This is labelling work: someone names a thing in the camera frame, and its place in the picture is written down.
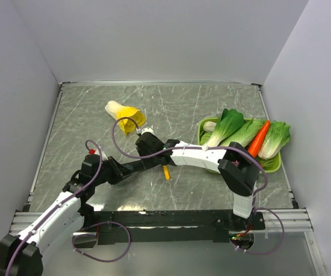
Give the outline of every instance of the tabletop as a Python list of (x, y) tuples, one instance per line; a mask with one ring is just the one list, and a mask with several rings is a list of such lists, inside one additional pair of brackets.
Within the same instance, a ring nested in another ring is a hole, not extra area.
[[(179, 139), (197, 144), (198, 123), (215, 117), (224, 108), (237, 109), (246, 118), (266, 118), (257, 86), (253, 85), (66, 85), (61, 91), (54, 123), (39, 169), (30, 212), (45, 211), (71, 175), (81, 168), (92, 139), (118, 162), (133, 161), (121, 155), (111, 140), (114, 119), (104, 107), (110, 100), (134, 106), (146, 116), (162, 141)], [(118, 145), (136, 154), (137, 135), (125, 136), (117, 126)], [(139, 172), (117, 185), (96, 187), (88, 201), (95, 210), (206, 210), (232, 209), (233, 193), (219, 174), (202, 168), (169, 166), (171, 180), (162, 167)], [(263, 184), (259, 177), (257, 186)], [(258, 193), (257, 206), (292, 208), (282, 168), (269, 174), (269, 184)]]

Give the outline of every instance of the red object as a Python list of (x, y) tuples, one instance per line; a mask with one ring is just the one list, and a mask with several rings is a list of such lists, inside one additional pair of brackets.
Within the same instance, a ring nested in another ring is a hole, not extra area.
[(267, 120), (267, 122), (262, 126), (262, 128), (256, 135), (255, 139), (252, 141), (251, 146), (248, 148), (248, 152), (253, 157), (256, 157), (258, 152), (260, 151), (260, 148), (262, 146), (262, 143), (264, 142), (265, 136), (267, 135), (269, 126), (270, 126), (270, 121)]

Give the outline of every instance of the marble surface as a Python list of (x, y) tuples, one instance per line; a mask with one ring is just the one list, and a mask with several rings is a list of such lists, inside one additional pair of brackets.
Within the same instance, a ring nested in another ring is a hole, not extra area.
[[(67, 86), (64, 88), (37, 178), (31, 212), (46, 210), (87, 154), (84, 143), (93, 139), (121, 163), (132, 161), (117, 152), (110, 137), (114, 119), (104, 110), (114, 99), (139, 108), (162, 141), (169, 138), (197, 144), (198, 123), (224, 108), (235, 108), (248, 118), (265, 118), (257, 87), (249, 85)], [(136, 154), (134, 133), (116, 138), (125, 152)], [(96, 210), (231, 209), (233, 194), (219, 174), (196, 167), (169, 166), (140, 172), (118, 185), (103, 184), (89, 200)], [(263, 177), (258, 180), (262, 185)], [(292, 208), (280, 169), (269, 174), (268, 187), (257, 196), (257, 206)]]

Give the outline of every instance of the green basket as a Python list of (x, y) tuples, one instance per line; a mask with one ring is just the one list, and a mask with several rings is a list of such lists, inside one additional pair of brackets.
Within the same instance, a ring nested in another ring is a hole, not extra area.
[[(203, 129), (204, 124), (206, 122), (217, 122), (217, 121), (218, 121), (218, 118), (213, 117), (213, 118), (205, 118), (199, 123), (199, 130), (197, 132), (197, 144), (198, 145), (200, 144), (201, 136), (204, 133), (204, 129)], [(265, 172), (274, 173), (275, 171), (277, 171), (280, 168), (280, 166), (281, 166), (281, 157), (280, 157), (280, 152), (278, 152), (278, 154), (273, 157), (273, 165), (265, 168)], [(211, 171), (211, 170), (207, 170), (207, 171), (209, 171), (211, 173), (218, 173), (218, 172)]]

